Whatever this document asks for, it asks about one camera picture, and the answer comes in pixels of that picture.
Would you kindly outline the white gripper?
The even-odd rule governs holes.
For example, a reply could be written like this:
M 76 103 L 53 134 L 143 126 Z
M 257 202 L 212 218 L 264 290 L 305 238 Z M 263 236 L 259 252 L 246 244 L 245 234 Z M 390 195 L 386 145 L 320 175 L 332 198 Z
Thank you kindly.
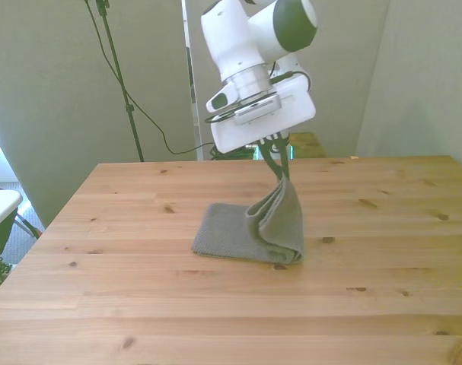
M 271 94 L 210 118 L 218 151 L 228 153 L 258 141 L 260 154 L 277 180 L 289 179 L 288 137 L 281 132 L 315 117 L 310 85 L 306 74 L 293 73 Z M 264 139 L 275 134 L 275 141 Z

